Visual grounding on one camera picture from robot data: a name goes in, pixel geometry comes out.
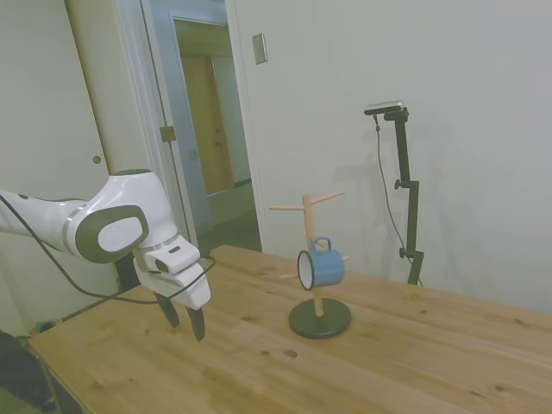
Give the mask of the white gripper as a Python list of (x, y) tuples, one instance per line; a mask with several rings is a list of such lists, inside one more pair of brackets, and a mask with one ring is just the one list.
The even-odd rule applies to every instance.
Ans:
[(140, 283), (156, 292), (157, 303), (173, 328), (179, 326), (179, 315), (169, 297), (187, 306), (186, 311), (191, 320), (193, 334), (197, 341), (201, 342), (206, 332), (204, 312), (201, 308), (211, 298), (209, 281), (202, 266), (196, 263), (181, 273), (171, 275), (147, 272), (137, 259), (133, 259), (133, 264)]

